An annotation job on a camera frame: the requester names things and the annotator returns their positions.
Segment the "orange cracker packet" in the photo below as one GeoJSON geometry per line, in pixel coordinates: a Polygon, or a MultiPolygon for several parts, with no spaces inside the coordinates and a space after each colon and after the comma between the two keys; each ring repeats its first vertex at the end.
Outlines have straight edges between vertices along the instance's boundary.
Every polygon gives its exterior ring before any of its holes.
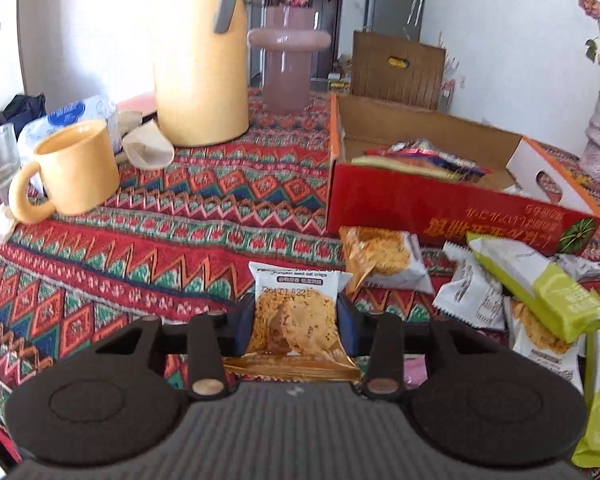
{"type": "Polygon", "coordinates": [[[251,333],[244,351],[226,358],[232,373],[290,382],[358,382],[337,326],[338,294],[352,275],[250,262],[251,333]]]}

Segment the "yellow orange snack packet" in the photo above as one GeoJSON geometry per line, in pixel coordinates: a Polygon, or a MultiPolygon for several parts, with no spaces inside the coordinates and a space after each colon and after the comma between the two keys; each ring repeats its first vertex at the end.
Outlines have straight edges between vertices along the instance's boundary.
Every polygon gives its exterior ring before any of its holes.
{"type": "Polygon", "coordinates": [[[400,174],[414,174],[414,176],[443,181],[462,180],[462,175],[458,172],[436,166],[432,162],[426,162],[421,158],[396,159],[377,155],[363,155],[352,158],[350,164],[358,167],[385,169],[400,172],[400,174]]]}

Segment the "red silver snack bag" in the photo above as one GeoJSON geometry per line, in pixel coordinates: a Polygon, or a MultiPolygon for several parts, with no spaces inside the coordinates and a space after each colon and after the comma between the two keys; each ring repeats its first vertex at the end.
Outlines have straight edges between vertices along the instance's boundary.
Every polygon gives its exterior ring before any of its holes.
{"type": "Polygon", "coordinates": [[[368,148],[364,155],[385,156],[396,159],[421,158],[436,166],[456,171],[462,175],[461,181],[478,182],[490,174],[491,169],[483,167],[471,159],[440,150],[426,139],[398,142],[384,148],[368,148]]]}

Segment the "white cracker packet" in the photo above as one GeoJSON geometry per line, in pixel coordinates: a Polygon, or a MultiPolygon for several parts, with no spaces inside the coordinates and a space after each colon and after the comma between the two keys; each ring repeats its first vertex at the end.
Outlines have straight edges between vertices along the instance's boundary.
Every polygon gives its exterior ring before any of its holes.
{"type": "Polygon", "coordinates": [[[505,297],[503,307],[509,348],[564,378],[582,393],[579,344],[556,337],[521,301],[505,297]]]}

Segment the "crumpled white packet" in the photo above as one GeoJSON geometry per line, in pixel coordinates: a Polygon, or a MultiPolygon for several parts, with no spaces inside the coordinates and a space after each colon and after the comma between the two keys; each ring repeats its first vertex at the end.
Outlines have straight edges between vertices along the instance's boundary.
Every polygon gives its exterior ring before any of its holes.
{"type": "Polygon", "coordinates": [[[446,242],[443,253],[454,264],[454,273],[439,288],[434,306],[478,330],[505,330],[502,285],[467,248],[446,242]]]}

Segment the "patterned red tablecloth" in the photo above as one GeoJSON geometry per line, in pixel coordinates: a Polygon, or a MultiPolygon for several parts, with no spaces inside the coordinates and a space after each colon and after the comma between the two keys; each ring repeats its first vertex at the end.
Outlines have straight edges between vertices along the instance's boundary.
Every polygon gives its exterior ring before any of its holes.
{"type": "Polygon", "coordinates": [[[334,268],[326,232],[328,102],[275,117],[250,98],[240,139],[181,148],[165,170],[120,168],[104,206],[18,226],[0,244],[0,445],[27,379],[145,314],[181,323],[253,290],[252,260],[334,268]]]}

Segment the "pumpkin oat cracker packet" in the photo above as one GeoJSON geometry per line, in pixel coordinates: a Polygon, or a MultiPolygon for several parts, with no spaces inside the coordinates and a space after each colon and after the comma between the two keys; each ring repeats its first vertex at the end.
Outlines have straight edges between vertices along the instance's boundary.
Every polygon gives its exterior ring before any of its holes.
{"type": "Polygon", "coordinates": [[[342,226],[339,236],[346,271],[352,275],[347,292],[362,286],[434,292],[415,234],[342,226]]]}

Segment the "red cardboard snack box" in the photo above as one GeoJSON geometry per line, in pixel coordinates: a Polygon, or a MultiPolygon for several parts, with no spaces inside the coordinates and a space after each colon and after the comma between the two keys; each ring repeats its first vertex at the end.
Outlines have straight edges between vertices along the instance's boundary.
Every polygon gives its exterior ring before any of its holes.
{"type": "Polygon", "coordinates": [[[467,233],[521,240],[544,255],[579,255],[600,226],[600,207],[535,141],[447,114],[360,96],[330,98],[326,230],[408,231],[426,245],[467,233]],[[368,150],[425,139],[478,162],[477,183],[360,166],[368,150]]]}

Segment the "yellow ceramic mug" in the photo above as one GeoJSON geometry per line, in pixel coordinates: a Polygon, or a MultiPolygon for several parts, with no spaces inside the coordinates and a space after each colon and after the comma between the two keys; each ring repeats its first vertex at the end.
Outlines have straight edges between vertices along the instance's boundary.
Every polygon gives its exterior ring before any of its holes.
{"type": "Polygon", "coordinates": [[[24,224],[41,222],[52,214],[77,216],[101,205],[117,191],[119,170],[106,122],[78,122],[41,141],[33,159],[12,178],[8,204],[24,224]],[[41,177],[46,201],[29,202],[30,179],[41,177]]]}

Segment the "beige paper cone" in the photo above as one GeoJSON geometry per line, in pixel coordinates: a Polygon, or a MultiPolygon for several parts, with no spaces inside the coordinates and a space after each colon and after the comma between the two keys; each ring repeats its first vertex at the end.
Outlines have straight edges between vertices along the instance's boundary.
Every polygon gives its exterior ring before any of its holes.
{"type": "Polygon", "coordinates": [[[133,129],[122,139],[128,161],[139,170],[160,170],[173,162],[173,144],[162,134],[155,119],[133,129]]]}

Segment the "wet wipes pack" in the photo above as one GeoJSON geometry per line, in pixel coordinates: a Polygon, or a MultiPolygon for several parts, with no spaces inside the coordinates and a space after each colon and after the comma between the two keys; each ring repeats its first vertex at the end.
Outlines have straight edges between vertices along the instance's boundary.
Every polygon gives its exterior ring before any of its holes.
{"type": "Polygon", "coordinates": [[[25,125],[17,140],[20,162],[28,162],[35,147],[52,133],[78,122],[95,119],[106,122],[111,146],[114,154],[118,154],[122,150],[122,136],[116,104],[106,96],[92,96],[58,108],[25,125]]]}

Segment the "black bag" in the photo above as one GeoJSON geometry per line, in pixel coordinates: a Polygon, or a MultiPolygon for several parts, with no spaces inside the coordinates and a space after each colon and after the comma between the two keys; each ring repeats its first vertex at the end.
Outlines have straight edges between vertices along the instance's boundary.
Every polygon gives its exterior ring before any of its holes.
{"type": "Polygon", "coordinates": [[[46,115],[46,97],[43,93],[38,96],[26,96],[25,94],[17,94],[7,104],[4,110],[0,111],[0,126],[12,124],[14,126],[15,135],[19,136],[20,132],[29,122],[34,122],[35,119],[46,115]]]}

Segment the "yellow thermos jug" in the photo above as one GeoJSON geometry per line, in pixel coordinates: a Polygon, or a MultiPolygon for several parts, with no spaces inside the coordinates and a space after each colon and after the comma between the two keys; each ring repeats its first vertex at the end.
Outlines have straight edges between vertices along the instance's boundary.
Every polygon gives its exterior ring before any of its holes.
{"type": "Polygon", "coordinates": [[[247,15],[242,0],[158,0],[158,124],[183,148],[221,144],[249,128],[247,15]]]}

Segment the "wooden chair back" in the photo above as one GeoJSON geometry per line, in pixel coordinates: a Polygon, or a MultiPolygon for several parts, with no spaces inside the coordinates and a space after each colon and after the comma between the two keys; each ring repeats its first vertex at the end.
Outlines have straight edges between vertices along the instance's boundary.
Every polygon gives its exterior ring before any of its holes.
{"type": "Polygon", "coordinates": [[[446,52],[377,32],[355,32],[350,93],[436,110],[446,52]]]}

